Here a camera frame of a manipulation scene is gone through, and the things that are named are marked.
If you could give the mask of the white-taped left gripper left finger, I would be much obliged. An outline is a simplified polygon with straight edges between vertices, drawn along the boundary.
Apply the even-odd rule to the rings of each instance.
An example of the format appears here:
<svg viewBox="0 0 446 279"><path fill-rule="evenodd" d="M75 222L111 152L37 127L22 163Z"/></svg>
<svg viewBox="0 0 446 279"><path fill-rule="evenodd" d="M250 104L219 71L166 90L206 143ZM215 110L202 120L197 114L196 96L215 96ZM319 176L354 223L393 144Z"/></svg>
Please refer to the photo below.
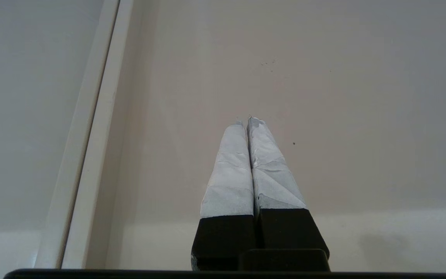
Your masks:
<svg viewBox="0 0 446 279"><path fill-rule="evenodd" d="M242 122L221 138L191 249L194 271L238 270L240 255L256 247L254 189Z"/></svg>

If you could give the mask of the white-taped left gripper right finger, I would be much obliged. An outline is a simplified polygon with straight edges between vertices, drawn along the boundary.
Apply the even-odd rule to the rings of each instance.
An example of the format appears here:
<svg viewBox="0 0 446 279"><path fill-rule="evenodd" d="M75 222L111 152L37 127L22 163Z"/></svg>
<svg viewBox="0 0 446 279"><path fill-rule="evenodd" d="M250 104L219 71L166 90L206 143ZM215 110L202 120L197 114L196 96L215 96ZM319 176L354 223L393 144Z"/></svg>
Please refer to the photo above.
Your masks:
<svg viewBox="0 0 446 279"><path fill-rule="evenodd" d="M247 132L260 246L265 249L319 249L329 254L267 124L251 117Z"/></svg>

